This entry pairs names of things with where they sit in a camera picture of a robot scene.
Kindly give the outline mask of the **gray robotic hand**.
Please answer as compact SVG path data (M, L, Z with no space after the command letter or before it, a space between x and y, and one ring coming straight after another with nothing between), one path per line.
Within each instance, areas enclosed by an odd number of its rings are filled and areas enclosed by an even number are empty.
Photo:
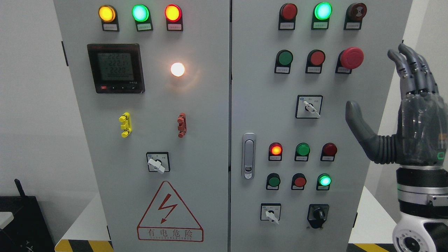
M400 79L397 132L379 136L366 124L360 106L348 101L345 119L366 156L376 164L441 166L447 150L447 104L426 59L405 44L389 50Z

